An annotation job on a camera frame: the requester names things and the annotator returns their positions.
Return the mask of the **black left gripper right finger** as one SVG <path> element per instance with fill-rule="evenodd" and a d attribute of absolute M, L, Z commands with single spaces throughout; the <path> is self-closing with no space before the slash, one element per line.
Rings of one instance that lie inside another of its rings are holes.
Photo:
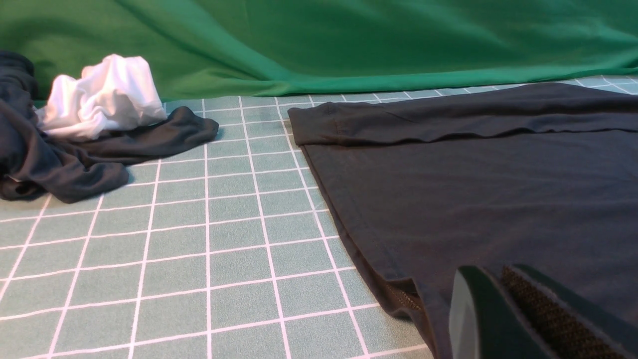
<path fill-rule="evenodd" d="M 534 331 L 560 359 L 635 359 L 637 328 L 526 265 L 501 281 Z"/>

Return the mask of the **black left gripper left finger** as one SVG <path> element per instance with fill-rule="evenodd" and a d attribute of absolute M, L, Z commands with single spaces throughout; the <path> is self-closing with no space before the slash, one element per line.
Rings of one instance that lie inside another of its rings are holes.
<path fill-rule="evenodd" d="M 497 278 L 476 266 L 454 275 L 449 335 L 454 359 L 554 357 Z"/>

